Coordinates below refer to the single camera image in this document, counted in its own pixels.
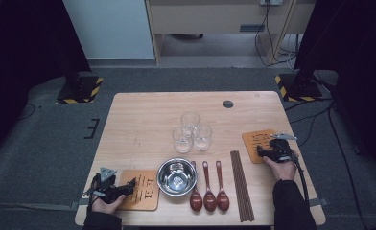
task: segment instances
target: black cable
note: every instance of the black cable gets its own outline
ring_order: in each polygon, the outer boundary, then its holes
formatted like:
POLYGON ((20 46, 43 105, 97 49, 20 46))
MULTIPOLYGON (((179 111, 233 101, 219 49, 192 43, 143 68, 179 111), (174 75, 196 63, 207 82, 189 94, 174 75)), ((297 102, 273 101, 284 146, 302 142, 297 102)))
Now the black cable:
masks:
POLYGON ((341 141, 339 139, 337 131, 335 130, 334 123, 332 122, 331 109, 328 110, 328 118, 329 118, 329 122, 331 124, 331 128, 334 132, 335 138, 337 139, 338 146, 341 150, 341 156, 342 156, 344 164, 346 166, 347 174, 349 175, 350 185, 352 186, 353 197, 355 199, 355 204, 356 204, 356 208, 358 210, 359 218, 361 219, 361 222, 362 222, 362 225, 364 226, 364 229, 367 230, 368 229, 367 225, 366 225, 364 218, 362 216, 361 205, 359 204, 359 200, 357 199, 358 196, 356 194, 355 183, 353 181, 352 173, 350 172, 349 163, 347 162, 346 155, 344 154, 343 148, 341 147, 341 141))
POLYGON ((269 34, 269 38, 270 38, 270 44, 271 44, 272 56, 273 56, 273 58, 274 58, 276 61, 278 61, 278 62, 273 63, 273 64, 266 64, 266 63, 263 61, 263 59, 262 59, 262 57, 261 57, 261 55, 260 55, 260 51, 259 51, 259 49, 257 48, 257 39, 255 40, 255 44, 254 44, 254 46, 256 47, 256 51, 257 51, 257 53, 259 54, 259 58, 260 58, 261 62, 263 63, 263 65, 270 67, 270 66, 273 66, 273 65, 276 65, 276 64, 285 63, 285 62, 287 62, 288 60, 292 60, 292 59, 296 58, 296 56, 293 56, 293 57, 291 57, 290 59, 287 59, 287 60, 277 60, 277 59, 275 58, 275 56, 274 56, 274 49, 273 49, 273 47, 272 47, 271 34, 270 34, 270 30, 269 30, 269 25, 268 25, 268 17, 269 17, 269 11, 270 11, 270 1, 267 0, 266 2, 267 2, 267 6, 266 6, 266 16, 264 17, 263 22, 262 22, 262 25, 259 27, 259 30, 258 30, 257 33, 256 33, 256 38, 257 38, 257 36, 259 35, 259 33, 261 32, 261 29, 263 28, 263 26, 265 25, 265 22, 266 22, 266 28, 267 28, 267 31, 268 31, 268 34, 269 34))
POLYGON ((302 147, 310 139, 311 133, 313 132, 314 121, 315 121, 316 118, 317 118, 317 115, 314 116, 314 119, 313 119, 313 121, 310 124, 310 131, 308 132, 307 138, 301 144, 298 145, 299 147, 302 147))
POLYGON ((313 100, 313 101, 305 101, 305 102, 302 102, 302 103, 297 103, 297 104, 295 104, 295 105, 292 105, 292 106, 286 108, 285 111, 288 111, 288 110, 290 110, 290 109, 292 109, 292 108, 295 108, 295 107, 297 107, 297 106, 300 106, 300 105, 302 105, 302 104, 315 103, 315 102, 322 102, 322 101, 328 101, 328 100, 333 100, 333 99, 332 99, 332 98, 327 98, 327 99, 316 99, 316 100, 313 100))
MULTIPOLYGON (((337 139, 338 146, 339 146, 339 148, 340 148, 340 150, 341 150, 341 155, 342 155, 342 158, 343 158, 344 164, 345 164, 346 169, 347 169, 347 172, 348 172, 348 176, 349 176, 350 184, 351 184, 352 191, 353 191, 353 197, 354 197, 354 200, 355 200, 356 208, 357 208, 357 210, 358 210, 359 218, 361 219, 361 222, 362 222, 362 225, 364 226, 364 229, 365 229, 365 230, 368 230, 367 224, 365 223, 364 217, 363 217, 363 215, 362 215, 361 206, 360 206, 360 204, 359 204, 359 200, 358 200, 358 196, 357 196, 357 193, 356 193, 356 189, 355 189, 355 184, 354 184, 354 181, 353 181, 352 173, 351 173, 351 171, 350 171, 349 164, 348 164, 348 162, 347 162, 346 156, 345 156, 344 151, 343 151, 343 148, 342 148, 342 146, 341 146, 340 138, 339 138, 338 133, 337 133, 336 130, 335 130, 335 126, 334 126, 334 124, 333 124, 333 122, 332 122, 331 108, 332 108, 333 104, 334 104, 334 102, 332 102, 331 105, 330 105, 328 108, 326 108, 324 111, 327 111, 327 113, 328 113, 328 118, 329 118, 329 122, 330 122, 330 125, 331 125, 331 128, 332 128, 332 131, 334 132, 335 138, 337 139)), ((299 120, 294 121, 294 122, 292 122, 292 123, 302 121, 302 120, 304 120, 304 119, 306 119, 306 118, 299 119, 299 120)))
POLYGON ((319 113, 317 113, 317 114, 315 114, 315 115, 311 115, 311 116, 303 117, 303 118, 301 118, 301 119, 298 119, 298 120, 295 120, 295 121, 290 122, 290 124, 292 124, 292 123, 297 123, 297 122, 300 122, 300 121, 302 121, 302 120, 305 120, 305 119, 308 119, 308 118, 312 118, 312 117, 315 117, 315 116, 321 115, 321 114, 325 113, 326 110, 328 110, 328 109, 332 106, 333 103, 334 103, 334 102, 332 102, 331 105, 329 105, 329 107, 325 108, 324 110, 320 111, 319 113))
POLYGON ((35 113, 35 110, 36 110, 35 105, 33 105, 32 103, 26 103, 26 105, 32 106, 33 107, 33 111, 29 115, 27 115, 26 117, 17 118, 18 121, 25 120, 25 119, 31 117, 35 113))
POLYGON ((302 189, 304 191, 304 199, 305 203, 307 204, 308 207, 310 207, 310 198, 308 195, 308 189, 307 189, 307 183, 305 181, 305 176, 304 176, 304 170, 301 169, 301 165, 299 164, 298 161, 298 156, 296 156, 292 151, 288 152, 284 147, 275 144, 277 147, 281 148, 283 151, 285 151, 287 154, 290 155, 291 160, 295 163, 296 167, 298 168, 298 173, 301 178, 301 184, 302 184, 302 189))

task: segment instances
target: black and yellow hazard tape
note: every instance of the black and yellow hazard tape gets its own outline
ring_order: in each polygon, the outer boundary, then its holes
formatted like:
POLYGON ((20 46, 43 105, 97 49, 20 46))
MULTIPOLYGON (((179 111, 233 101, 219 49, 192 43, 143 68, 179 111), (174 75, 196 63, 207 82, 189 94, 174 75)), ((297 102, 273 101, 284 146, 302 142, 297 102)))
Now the black and yellow hazard tape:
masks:
POLYGON ((89 96, 87 98, 68 97, 63 99, 57 99, 57 104, 92 103, 99 92, 103 80, 103 78, 96 78, 93 87, 89 90, 90 94, 88 93, 89 96))
POLYGON ((322 99, 322 97, 290 97, 287 94, 286 87, 284 86, 284 83, 281 80, 280 76, 275 76, 275 82, 278 85, 278 89, 280 90, 280 94, 284 102, 310 102, 320 101, 322 99))

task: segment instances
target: black curtain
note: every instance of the black curtain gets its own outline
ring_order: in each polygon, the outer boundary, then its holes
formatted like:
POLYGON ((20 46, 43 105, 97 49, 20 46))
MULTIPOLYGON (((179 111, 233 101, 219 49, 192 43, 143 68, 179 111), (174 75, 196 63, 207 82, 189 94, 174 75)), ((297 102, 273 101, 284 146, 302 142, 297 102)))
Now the black curtain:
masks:
POLYGON ((376 1, 317 0, 295 68, 339 74, 337 111, 357 153, 376 159, 376 1))
POLYGON ((0 0, 0 143, 29 90, 90 67, 59 0, 0 0))

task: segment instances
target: glass cup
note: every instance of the glass cup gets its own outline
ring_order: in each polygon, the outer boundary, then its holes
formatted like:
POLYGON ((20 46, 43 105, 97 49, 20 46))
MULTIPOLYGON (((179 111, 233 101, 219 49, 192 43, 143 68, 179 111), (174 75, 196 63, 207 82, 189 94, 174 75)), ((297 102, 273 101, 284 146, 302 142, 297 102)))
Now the glass cup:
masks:
POLYGON ((207 150, 211 144, 212 128, 209 125, 199 124, 194 128, 194 148, 207 150))
POLYGON ((178 126, 173 131, 174 147, 180 153, 186 153, 191 150, 193 145, 192 132, 186 131, 185 126, 178 126))
POLYGON ((184 126, 186 136, 191 136, 194 127, 200 123, 200 115, 196 112, 186 112, 181 116, 181 123, 184 126))

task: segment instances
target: gray carpet floor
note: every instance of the gray carpet floor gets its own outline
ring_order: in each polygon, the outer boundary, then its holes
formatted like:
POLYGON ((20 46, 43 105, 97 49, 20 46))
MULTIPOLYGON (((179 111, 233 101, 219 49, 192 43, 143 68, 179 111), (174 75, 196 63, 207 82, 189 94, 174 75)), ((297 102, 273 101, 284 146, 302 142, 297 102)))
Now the gray carpet floor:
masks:
MULTIPOLYGON (((100 68, 94 74, 104 78, 93 103, 56 103, 64 78, 35 87, 29 104, 0 148, 0 204, 49 204, 69 206, 77 201, 88 176, 95 151, 113 99, 119 92, 165 91, 277 91, 274 77, 289 69, 269 68, 100 68), (93 139, 88 127, 100 119, 93 139)), ((327 81, 336 76, 322 74, 327 81)), ((325 98, 331 95, 321 88, 325 98)), ((331 101, 313 102, 287 111, 294 134, 317 194, 326 198, 327 218, 319 230, 364 229, 352 190, 348 170, 324 111, 331 101)), ((298 103, 283 102, 285 108, 298 103)), ((340 115, 330 109, 349 166, 363 219, 376 227, 376 162, 357 155, 340 115)), ((75 224, 75 210, 50 211, 0 207, 2 229, 81 229, 75 224)))

